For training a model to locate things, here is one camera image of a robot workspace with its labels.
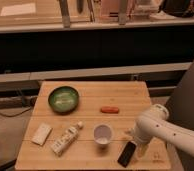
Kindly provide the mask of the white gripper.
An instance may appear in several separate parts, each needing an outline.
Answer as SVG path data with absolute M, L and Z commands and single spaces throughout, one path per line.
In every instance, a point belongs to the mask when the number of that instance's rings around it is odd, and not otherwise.
M 143 129 L 139 128 L 137 125 L 134 125 L 134 127 L 130 130 L 130 133 L 134 141 L 138 145 L 135 150 L 136 157 L 142 158 L 148 149 L 147 144 L 150 143 L 153 136 L 148 134 Z

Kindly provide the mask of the dark robot base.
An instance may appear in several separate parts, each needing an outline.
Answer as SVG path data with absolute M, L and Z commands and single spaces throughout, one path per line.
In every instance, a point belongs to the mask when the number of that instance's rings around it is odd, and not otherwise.
M 194 131 L 194 61 L 185 72 L 165 104 L 170 112 L 169 121 L 177 126 Z M 194 140 L 182 138 L 182 145 L 194 148 Z M 194 171 L 194 157 L 177 148 L 184 171 Z

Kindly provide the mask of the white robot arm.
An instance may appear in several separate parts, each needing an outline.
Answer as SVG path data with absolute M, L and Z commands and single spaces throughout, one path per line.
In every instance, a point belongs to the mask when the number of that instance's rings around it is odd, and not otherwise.
M 169 111 L 160 104 L 154 104 L 141 112 L 130 133 L 137 145 L 147 145 L 153 137 L 173 144 L 194 157 L 194 131 L 167 121 Z

